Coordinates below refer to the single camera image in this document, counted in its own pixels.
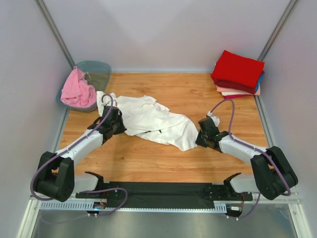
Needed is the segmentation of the white t shirt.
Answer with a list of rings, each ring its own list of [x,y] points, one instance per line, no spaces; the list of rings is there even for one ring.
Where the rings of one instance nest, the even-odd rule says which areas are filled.
[[[181,151],[195,148],[198,130],[195,124],[185,115],[172,113],[170,109],[151,96],[127,97],[111,93],[97,92],[99,115],[104,106],[113,105],[122,112],[125,133],[152,142],[173,145]]]

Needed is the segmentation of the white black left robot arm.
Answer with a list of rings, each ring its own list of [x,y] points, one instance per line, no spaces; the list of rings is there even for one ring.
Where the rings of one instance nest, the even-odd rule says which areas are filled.
[[[124,133],[122,112],[117,107],[105,106],[102,116],[97,118],[74,142],[57,152],[45,152],[39,160],[30,190],[41,201],[65,202],[76,193],[88,193],[93,199],[104,194],[103,176],[85,172],[75,175],[75,167],[92,151]]]

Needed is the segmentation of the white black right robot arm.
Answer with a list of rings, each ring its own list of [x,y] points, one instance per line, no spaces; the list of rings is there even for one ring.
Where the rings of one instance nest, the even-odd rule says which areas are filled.
[[[213,119],[207,117],[199,121],[196,144],[229,154],[252,167],[253,173],[234,174],[227,179],[223,188],[224,196],[234,200],[243,192],[260,193],[268,200],[291,194],[290,189],[298,184],[298,178],[283,151],[277,147],[255,146],[228,131],[220,132]]]

